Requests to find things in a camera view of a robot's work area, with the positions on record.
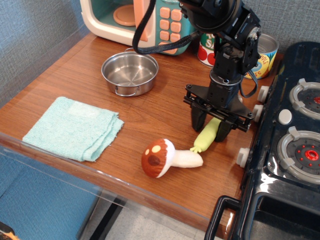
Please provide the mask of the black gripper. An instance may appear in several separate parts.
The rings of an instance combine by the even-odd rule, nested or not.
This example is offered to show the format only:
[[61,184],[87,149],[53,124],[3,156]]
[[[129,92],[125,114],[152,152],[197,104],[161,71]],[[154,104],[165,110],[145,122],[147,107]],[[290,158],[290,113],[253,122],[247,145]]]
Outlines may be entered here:
[[231,130],[247,132],[254,114],[239,99],[243,76],[232,78],[218,76],[213,70],[209,73],[209,86],[187,84],[184,102],[191,107],[192,128],[198,132],[204,125],[207,115],[221,120],[216,142],[223,142]]

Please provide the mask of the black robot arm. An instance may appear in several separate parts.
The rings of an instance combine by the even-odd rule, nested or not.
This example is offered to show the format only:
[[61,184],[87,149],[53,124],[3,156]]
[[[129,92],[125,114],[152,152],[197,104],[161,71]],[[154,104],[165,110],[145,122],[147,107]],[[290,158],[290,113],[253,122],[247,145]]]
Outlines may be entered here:
[[194,130],[202,129],[206,116],[221,122],[216,142],[222,142],[231,130],[247,132],[254,114],[240,100],[249,98],[257,87],[245,94],[242,81],[258,63],[260,20],[241,0],[182,0],[182,13],[200,33],[214,34],[215,63],[208,87],[186,85],[184,101],[190,104]]

